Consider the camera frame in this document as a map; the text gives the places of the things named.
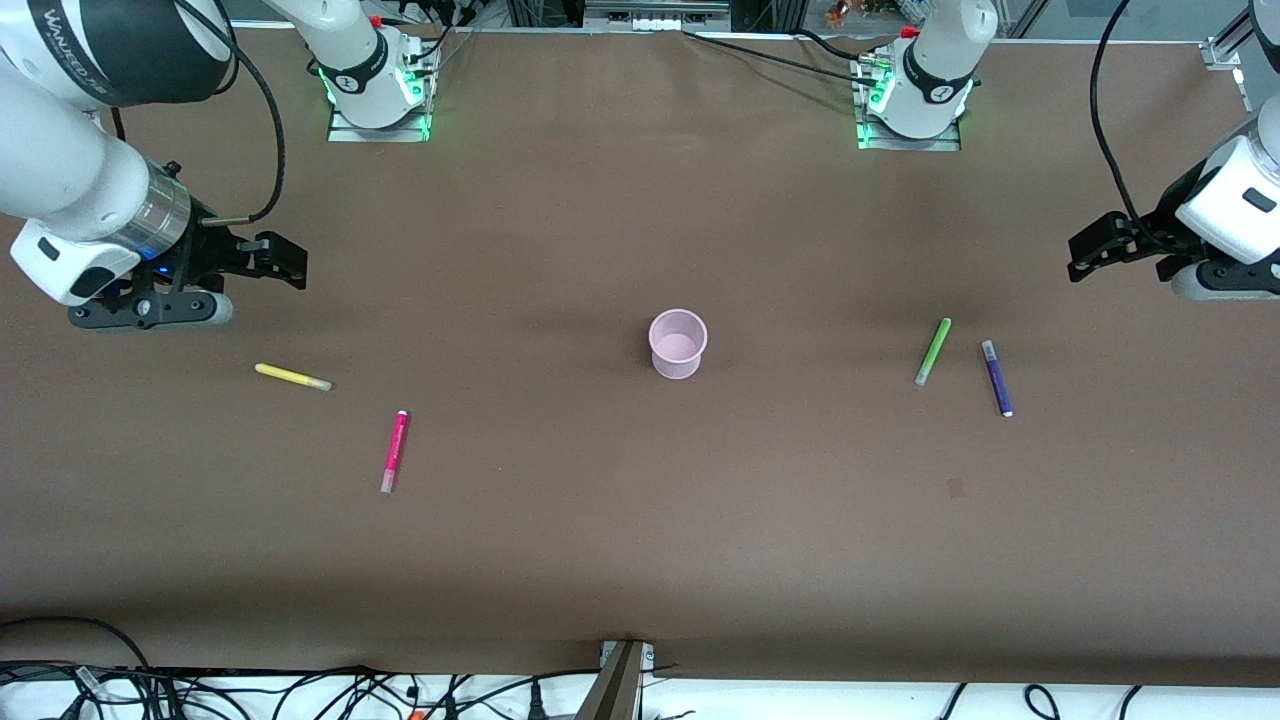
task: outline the pink cup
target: pink cup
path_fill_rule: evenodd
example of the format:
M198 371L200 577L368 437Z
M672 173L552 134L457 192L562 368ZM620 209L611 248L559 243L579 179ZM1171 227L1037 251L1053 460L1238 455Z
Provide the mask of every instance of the pink cup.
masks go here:
M649 325L649 350L659 375L682 380L703 361L707 324L689 310L667 310Z

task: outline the purple marker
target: purple marker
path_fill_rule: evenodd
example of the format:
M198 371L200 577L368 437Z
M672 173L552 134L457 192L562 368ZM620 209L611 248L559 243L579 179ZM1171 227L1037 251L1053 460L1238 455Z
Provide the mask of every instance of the purple marker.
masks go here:
M1000 405L1000 414L1005 418L1014 416L1014 404L1009 400L1009 388L1005 387L1005 375L1000 372L1000 360L996 357L996 346L989 340L982 341L982 356L987 359L987 374L991 375L991 389L996 391L996 404Z

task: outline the pink marker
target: pink marker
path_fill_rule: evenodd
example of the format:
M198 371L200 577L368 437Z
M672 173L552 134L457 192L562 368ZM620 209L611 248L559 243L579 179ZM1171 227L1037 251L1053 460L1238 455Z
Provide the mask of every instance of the pink marker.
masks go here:
M387 448L387 469L383 470L383 492L392 492L396 486L396 473L399 471L399 454L404 450L404 430L408 428L408 410L396 414L396 427L392 429L392 445Z

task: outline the white floor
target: white floor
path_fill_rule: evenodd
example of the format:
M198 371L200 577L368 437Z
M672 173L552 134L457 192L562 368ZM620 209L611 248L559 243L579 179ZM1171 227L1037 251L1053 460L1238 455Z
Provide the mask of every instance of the white floor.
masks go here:
M467 682L457 693L458 701L497 689L520 678L483 675ZM430 706L447 687L447 675L419 675L421 703ZM255 687L264 691L287 688L292 678L236 678L206 679L205 683L220 688ZM321 708L334 697L349 689L351 676L317 680L292 693L283 706L280 720L315 720ZM408 676L396 678L389 687L401 698L407 697L412 682ZM591 676L557 678L543 682L543 700L552 717L572 715L591 684ZM776 720L778 717L804 717L806 720L933 720L946 706L954 685L937 683L794 683L758 680L650 680L644 691L640 720L671 720L694 711L691 720ZM1124 685L1050 685L1065 720L1112 720L1117 717L1120 701L1128 688ZM116 700L136 697L132 685L113 682L104 685ZM70 682L12 683L0 687L0 719L45 720L59 717L76 697ZM252 720L271 717L279 694L236 693L233 696ZM390 698L388 693L383 697ZM219 710L232 720L243 720L229 705L214 694L196 693L195 702ZM351 714L351 720L406 720L410 708L365 700ZM529 687L521 687L492 701L498 711L516 720L529 712ZM325 717L337 719L344 700L337 702ZM1048 712L1047 705L1042 705ZM215 714L197 707L187 707L191 720L219 720ZM462 720L503 720L484 706L467 710ZM108 707L105 720L133 720L140 716L137 706ZM86 720L96 719L92 707L82 711ZM444 717L443 711L433 716ZM1243 720L1253 717L1280 717L1280 689L1248 688L1143 688L1133 700L1128 720ZM1023 685L974 684L969 685L952 714L952 720L1036 720L1023 702Z

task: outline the table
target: table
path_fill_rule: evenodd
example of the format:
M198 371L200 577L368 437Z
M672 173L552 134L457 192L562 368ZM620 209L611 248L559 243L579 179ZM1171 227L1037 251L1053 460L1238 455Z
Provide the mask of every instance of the table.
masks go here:
M532 671L634 634L704 676L1276 679L1276 309L1151 264L1068 282L1119 208L1091 46L993 45L964 150L900 154L856 150L846 85L675 33L485 33L429 142L330 145L301 40L242 36L289 141L261 227L310 287L232 278L227 328L96 336L0 264L4 615L102 618L156 665ZM1107 58L1149 208L1244 111L1192 45ZM223 213L269 190L248 79L124 119ZM709 327L687 382L648 365L675 306Z

